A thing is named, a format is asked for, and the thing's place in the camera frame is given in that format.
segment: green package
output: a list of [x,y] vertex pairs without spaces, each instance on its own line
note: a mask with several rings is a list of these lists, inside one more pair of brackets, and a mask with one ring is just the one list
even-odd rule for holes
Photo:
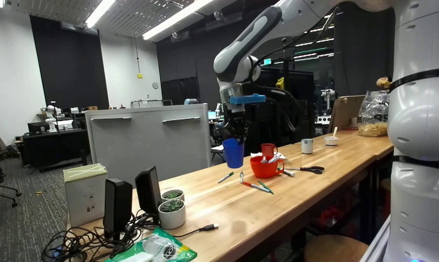
[[197,257],[196,252],[157,227],[149,237],[135,243],[129,250],[116,255],[113,259],[105,260],[105,262],[123,262],[140,252],[153,255],[152,262],[189,262]]

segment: gray partition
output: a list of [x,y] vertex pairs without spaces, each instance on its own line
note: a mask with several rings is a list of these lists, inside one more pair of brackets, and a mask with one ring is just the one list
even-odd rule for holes
[[157,167],[164,180],[211,165],[208,105],[86,111],[93,163],[131,183]]

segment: blue gripper attachment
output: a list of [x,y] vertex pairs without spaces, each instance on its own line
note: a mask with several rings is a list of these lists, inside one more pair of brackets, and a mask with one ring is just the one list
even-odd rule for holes
[[266,96],[253,94],[251,96],[231,96],[229,103],[231,104],[245,104],[245,103],[261,103],[266,101]]

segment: scissors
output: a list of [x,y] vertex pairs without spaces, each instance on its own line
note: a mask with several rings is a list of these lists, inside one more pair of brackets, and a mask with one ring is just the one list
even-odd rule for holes
[[287,168],[290,170],[300,170],[300,171],[309,171],[315,174],[323,174],[323,170],[325,170],[322,166],[311,166],[311,167],[300,167],[300,168]]

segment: cardboard box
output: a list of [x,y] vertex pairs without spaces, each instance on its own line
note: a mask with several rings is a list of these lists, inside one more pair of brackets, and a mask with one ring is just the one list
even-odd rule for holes
[[104,216],[105,181],[108,171],[101,164],[63,170],[69,219],[77,227]]
[[328,133],[332,133],[335,126],[338,130],[349,128],[351,118],[356,118],[359,114],[364,97],[364,95],[338,97],[333,105],[333,111],[331,111]]

